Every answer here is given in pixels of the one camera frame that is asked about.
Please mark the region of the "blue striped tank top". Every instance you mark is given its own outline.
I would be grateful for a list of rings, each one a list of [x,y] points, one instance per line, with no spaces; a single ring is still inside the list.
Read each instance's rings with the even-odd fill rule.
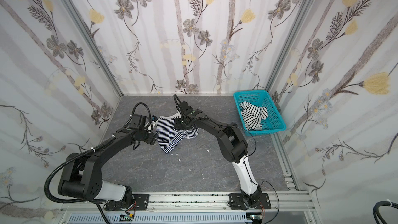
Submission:
[[[159,136],[158,144],[164,153],[171,152],[183,139],[194,139],[198,135],[198,128],[176,130],[174,120],[180,118],[180,113],[173,116],[160,116],[156,125]]]

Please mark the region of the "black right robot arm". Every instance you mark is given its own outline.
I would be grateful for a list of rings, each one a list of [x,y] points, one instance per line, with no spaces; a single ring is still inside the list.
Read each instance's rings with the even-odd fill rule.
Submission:
[[[173,95],[176,108],[180,114],[174,120],[174,129],[192,130],[202,129],[213,135],[218,142],[223,157],[232,164],[238,176],[243,205],[254,208],[260,201],[262,189],[255,180],[248,157],[247,141],[236,123],[226,124],[208,117],[203,111],[193,109],[177,95]]]

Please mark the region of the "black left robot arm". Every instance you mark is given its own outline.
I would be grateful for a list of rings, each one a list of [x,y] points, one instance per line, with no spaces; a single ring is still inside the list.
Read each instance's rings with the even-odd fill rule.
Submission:
[[[158,135],[154,132],[158,118],[132,114],[127,123],[110,139],[96,147],[68,156],[58,169],[62,171],[58,194],[70,197],[70,203],[90,201],[131,202],[128,186],[103,179],[103,166],[129,146],[136,148],[141,142],[154,145]]]

